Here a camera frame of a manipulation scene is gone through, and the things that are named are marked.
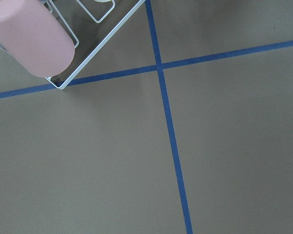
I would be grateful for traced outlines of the pink cup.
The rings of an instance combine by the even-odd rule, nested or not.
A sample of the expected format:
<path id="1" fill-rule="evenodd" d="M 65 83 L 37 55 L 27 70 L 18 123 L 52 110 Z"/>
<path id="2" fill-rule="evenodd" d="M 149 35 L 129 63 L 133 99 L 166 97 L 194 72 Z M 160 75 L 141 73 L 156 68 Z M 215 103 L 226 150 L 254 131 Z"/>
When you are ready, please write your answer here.
<path id="1" fill-rule="evenodd" d="M 0 44 L 41 78 L 63 72 L 75 55 L 71 37 L 38 0 L 0 0 Z"/>

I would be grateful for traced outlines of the pale green cup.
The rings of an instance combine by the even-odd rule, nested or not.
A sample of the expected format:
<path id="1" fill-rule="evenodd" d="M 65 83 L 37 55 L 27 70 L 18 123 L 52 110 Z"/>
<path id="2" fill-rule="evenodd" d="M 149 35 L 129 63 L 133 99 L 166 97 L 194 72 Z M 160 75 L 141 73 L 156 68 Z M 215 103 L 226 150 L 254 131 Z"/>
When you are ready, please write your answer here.
<path id="1" fill-rule="evenodd" d="M 105 2 L 109 2 L 109 1 L 112 1 L 112 0 L 95 0 L 96 2 L 100 2 L 100 3 L 105 3 Z"/>

